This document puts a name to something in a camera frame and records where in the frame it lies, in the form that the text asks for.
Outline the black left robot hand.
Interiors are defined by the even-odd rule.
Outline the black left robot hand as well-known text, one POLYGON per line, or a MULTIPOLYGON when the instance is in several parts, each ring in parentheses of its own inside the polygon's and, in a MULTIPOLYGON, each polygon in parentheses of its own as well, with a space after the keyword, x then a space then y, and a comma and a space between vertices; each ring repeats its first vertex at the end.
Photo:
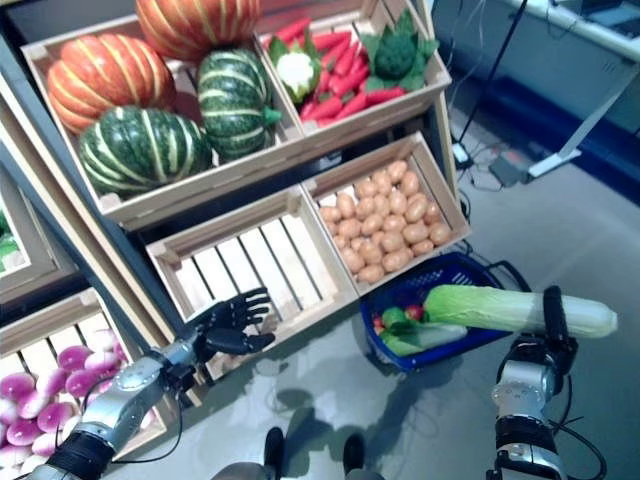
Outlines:
POLYGON ((265 320, 270 302, 268 290, 260 287, 194 314, 186 323, 186 329, 188 338, 194 338, 196 358, 205 362, 218 353, 249 355, 270 346, 275 341, 273 333, 245 332, 248 326, 257 326, 265 320))

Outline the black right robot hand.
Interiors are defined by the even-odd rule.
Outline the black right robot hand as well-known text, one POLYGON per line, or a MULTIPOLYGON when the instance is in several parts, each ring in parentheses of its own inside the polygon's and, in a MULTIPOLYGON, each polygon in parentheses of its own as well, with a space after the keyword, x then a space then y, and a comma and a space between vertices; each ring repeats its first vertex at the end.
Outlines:
POLYGON ((514 359, 550 368, 556 378, 571 370, 578 352, 578 342, 569 335, 561 289, 551 286, 542 296, 543 332, 520 336, 513 344, 514 359))

